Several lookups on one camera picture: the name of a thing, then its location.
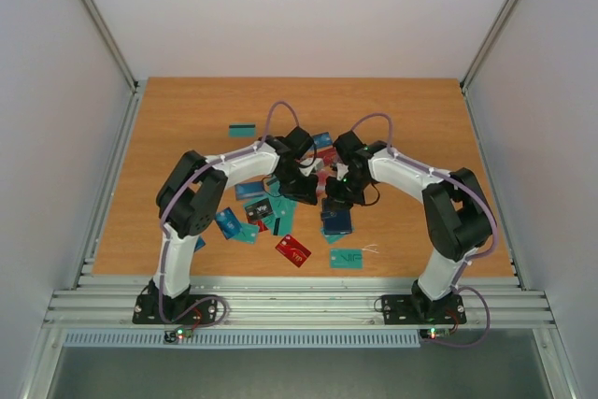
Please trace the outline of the dark blue card holder wallet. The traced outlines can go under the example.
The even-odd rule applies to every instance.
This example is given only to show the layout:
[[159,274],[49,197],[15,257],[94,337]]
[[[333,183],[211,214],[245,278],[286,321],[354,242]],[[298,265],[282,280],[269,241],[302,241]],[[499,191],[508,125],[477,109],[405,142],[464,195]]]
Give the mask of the dark blue card holder wallet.
[[337,207],[328,198],[322,200],[320,219],[325,235],[348,235],[353,232],[350,211]]

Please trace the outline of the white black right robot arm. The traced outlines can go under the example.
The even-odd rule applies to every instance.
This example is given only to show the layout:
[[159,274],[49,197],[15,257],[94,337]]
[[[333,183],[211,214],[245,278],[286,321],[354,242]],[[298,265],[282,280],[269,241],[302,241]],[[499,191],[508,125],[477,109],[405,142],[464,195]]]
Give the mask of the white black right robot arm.
[[446,171],[405,156],[383,141],[363,143],[346,132],[334,148],[341,165],[326,181],[326,195],[335,207],[365,206],[364,190],[387,184],[423,205],[433,250],[423,273],[411,287],[410,302],[421,321],[432,321],[445,310],[464,269],[491,254],[499,239],[497,220],[478,183],[467,168]]

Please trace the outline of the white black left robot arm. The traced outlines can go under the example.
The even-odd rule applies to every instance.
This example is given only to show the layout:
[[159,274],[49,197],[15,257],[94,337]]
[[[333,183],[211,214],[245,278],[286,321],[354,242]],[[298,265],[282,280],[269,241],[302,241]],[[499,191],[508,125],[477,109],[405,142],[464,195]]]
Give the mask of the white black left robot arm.
[[162,248],[156,273],[137,297],[135,317],[175,323],[188,319],[196,306],[216,304],[216,298],[191,295],[190,274],[197,241],[217,218],[224,192],[251,178],[273,176],[282,196],[315,205],[318,177],[300,164],[315,148],[309,133],[297,126],[288,135],[265,135],[221,155],[184,153],[156,198]]

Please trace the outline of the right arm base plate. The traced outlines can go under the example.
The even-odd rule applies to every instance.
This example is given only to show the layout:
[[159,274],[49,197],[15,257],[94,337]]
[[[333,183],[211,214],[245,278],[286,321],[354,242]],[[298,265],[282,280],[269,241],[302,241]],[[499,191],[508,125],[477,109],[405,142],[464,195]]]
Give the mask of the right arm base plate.
[[386,294],[379,297],[377,309],[386,325],[449,325],[466,324],[463,299],[450,294],[433,302],[427,312],[419,312],[408,294]]

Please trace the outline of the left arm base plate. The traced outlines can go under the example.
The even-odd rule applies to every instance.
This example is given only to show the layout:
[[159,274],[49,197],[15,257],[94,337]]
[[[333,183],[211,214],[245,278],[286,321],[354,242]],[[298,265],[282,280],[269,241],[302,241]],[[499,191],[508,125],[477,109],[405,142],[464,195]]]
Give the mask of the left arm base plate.
[[159,311],[159,298],[149,294],[136,298],[133,324],[141,325],[200,325],[213,323],[221,307],[213,296],[189,294],[179,299],[163,297],[163,314]]

